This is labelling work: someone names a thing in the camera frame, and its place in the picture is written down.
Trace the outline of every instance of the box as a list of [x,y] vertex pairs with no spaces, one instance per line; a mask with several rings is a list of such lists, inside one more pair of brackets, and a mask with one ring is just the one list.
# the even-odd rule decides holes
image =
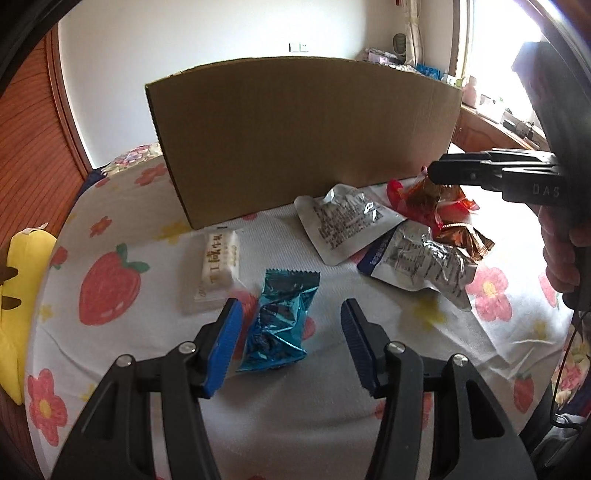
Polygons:
[[418,174],[444,154],[462,91],[344,59],[199,66],[146,85],[191,227]]
[[429,77],[435,80],[440,80],[442,75],[441,75],[441,70],[435,68],[435,67],[428,67],[427,65],[423,65],[422,63],[419,63],[417,65],[417,71],[419,73],[422,73],[423,75],[425,75],[425,77]]

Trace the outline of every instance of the pillow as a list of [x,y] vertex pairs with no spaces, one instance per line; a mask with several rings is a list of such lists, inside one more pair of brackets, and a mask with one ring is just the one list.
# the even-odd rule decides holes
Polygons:
[[[43,230],[17,233],[12,237],[6,265],[18,274],[4,281],[0,309],[0,385],[17,405],[23,401],[25,362],[35,300],[56,239]],[[12,307],[9,297],[21,303]]]

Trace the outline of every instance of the metal screw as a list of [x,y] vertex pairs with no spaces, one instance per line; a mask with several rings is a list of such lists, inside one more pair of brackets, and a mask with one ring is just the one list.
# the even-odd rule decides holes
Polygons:
[[117,360],[115,360],[115,363],[117,364],[118,367],[128,367],[131,365],[131,362],[134,359],[131,357],[131,355],[121,355],[119,357],[117,357]]
[[183,355],[188,355],[193,353],[197,347],[193,342],[184,342],[178,346],[178,351],[181,352]]
[[453,362],[459,367],[465,367],[468,363],[468,357],[466,355],[462,355],[461,353],[456,353],[453,356]]
[[406,350],[406,346],[401,342],[390,342],[388,344],[388,352],[390,353],[403,353]]

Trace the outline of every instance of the bed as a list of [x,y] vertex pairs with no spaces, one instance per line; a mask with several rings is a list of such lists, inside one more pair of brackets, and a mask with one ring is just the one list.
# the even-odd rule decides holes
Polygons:
[[[365,191],[388,204],[384,185]],[[349,297],[356,297],[368,319],[391,338],[422,355],[467,355],[521,431],[550,383],[571,311],[545,278],[532,211],[506,204],[492,192],[468,188],[466,193],[480,205],[474,226],[496,242],[470,289],[471,312],[434,291],[410,293],[361,276],[356,263],[362,253],[337,267],[324,265],[293,205],[223,223],[240,230],[244,288],[232,294],[245,314],[226,382],[202,403],[222,478],[363,478],[384,404],[359,385],[340,329],[340,304]],[[138,360],[164,355],[215,320],[218,311],[198,312],[193,300],[203,246],[202,233],[187,224],[162,157],[101,180],[78,200],[38,296],[26,367],[27,419],[46,477],[77,415],[118,355],[130,353]],[[107,254],[143,265],[133,280],[136,297],[125,272],[92,269]],[[237,374],[267,268],[321,273],[304,330],[309,354],[289,368]],[[102,295],[81,302],[83,281],[91,282],[91,293]],[[114,308],[124,312],[100,320]],[[168,480],[157,395],[151,409],[156,470]],[[433,397],[425,394],[419,479],[428,477],[432,409]]]

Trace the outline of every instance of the bottle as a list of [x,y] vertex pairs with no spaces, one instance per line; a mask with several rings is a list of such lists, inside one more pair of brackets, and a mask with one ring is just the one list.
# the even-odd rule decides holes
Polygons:
[[470,75],[467,85],[462,89],[464,91],[462,103],[465,103],[467,106],[471,106],[472,108],[476,108],[476,98],[478,98],[476,84],[476,77]]

